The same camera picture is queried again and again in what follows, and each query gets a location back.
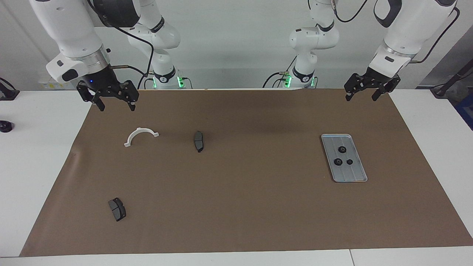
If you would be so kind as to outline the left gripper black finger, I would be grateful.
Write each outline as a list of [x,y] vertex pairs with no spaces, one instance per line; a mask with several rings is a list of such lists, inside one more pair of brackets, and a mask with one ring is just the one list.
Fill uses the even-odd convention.
[[372,100],[377,101],[377,99],[379,99],[381,95],[385,93],[391,93],[397,87],[400,81],[401,81],[401,78],[399,77],[399,75],[395,75],[392,79],[390,79],[390,81],[386,83],[381,83],[379,81],[376,81],[375,87],[377,89],[371,96]]
[[353,98],[354,94],[365,90],[364,76],[352,74],[348,81],[346,81],[344,89],[346,91],[345,99],[349,102]]

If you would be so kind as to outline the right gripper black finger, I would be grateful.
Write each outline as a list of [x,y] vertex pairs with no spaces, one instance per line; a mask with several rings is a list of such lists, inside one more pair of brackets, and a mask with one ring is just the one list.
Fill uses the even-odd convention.
[[118,84],[119,89],[117,92],[117,98],[125,101],[130,108],[130,111],[135,111],[136,102],[139,99],[139,92],[131,80]]
[[100,98],[100,93],[96,92],[94,95],[90,93],[90,89],[84,81],[79,81],[76,90],[81,96],[84,102],[90,102],[98,107],[98,109],[103,112],[105,110],[105,104]]

